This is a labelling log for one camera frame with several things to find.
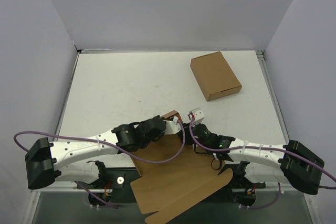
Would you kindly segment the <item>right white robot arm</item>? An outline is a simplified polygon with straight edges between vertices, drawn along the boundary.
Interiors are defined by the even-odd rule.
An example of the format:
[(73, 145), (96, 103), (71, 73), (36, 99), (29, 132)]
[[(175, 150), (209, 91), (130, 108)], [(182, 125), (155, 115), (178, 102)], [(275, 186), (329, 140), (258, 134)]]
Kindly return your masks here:
[(316, 195), (324, 161), (298, 141), (264, 145), (212, 133), (205, 124), (183, 124), (186, 143), (219, 162), (236, 162), (239, 185), (283, 183)]

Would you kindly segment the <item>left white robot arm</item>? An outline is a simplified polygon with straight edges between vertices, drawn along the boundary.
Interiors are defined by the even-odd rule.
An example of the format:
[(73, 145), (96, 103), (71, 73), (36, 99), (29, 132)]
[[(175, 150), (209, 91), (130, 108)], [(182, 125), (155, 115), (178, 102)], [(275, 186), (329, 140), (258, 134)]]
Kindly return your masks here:
[(57, 179), (69, 180), (75, 162), (100, 155), (115, 155), (125, 150), (135, 152), (146, 148), (169, 133), (171, 126), (159, 116), (130, 124), (90, 137), (87, 141), (51, 142), (38, 139), (25, 155), (28, 188), (41, 189)]

